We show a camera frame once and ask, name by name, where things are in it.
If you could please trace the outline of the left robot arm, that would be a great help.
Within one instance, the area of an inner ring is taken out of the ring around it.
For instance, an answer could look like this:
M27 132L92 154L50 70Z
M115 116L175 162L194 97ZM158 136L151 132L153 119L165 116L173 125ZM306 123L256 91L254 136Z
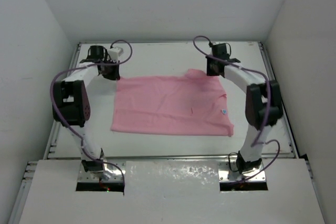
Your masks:
M87 135L87 122L91 116L91 107L87 86L96 76L111 81L120 80L119 57L123 54L120 47L90 46L87 57L78 67L61 81L51 84L53 116L67 128L81 153L81 163L86 172L102 178L110 178L114 170L121 171L117 165L109 163L102 148Z

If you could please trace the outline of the pink t-shirt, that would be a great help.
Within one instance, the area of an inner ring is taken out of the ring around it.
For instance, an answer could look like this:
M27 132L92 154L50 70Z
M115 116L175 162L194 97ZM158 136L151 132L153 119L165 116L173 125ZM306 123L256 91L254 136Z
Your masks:
M233 136L227 94L217 76L188 69L182 76L117 81L111 130L123 133Z

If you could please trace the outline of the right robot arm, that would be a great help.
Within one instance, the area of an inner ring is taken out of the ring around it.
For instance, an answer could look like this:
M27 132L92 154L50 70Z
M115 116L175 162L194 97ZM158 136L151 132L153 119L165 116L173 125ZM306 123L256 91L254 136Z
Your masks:
M241 62L230 58L230 44L213 44L206 56L207 75L222 76L238 86L246 95L245 117L248 130L245 141L237 153L237 172L249 172L261 165L261 154L266 138L273 126L283 117L282 98L279 83L253 69L242 66Z

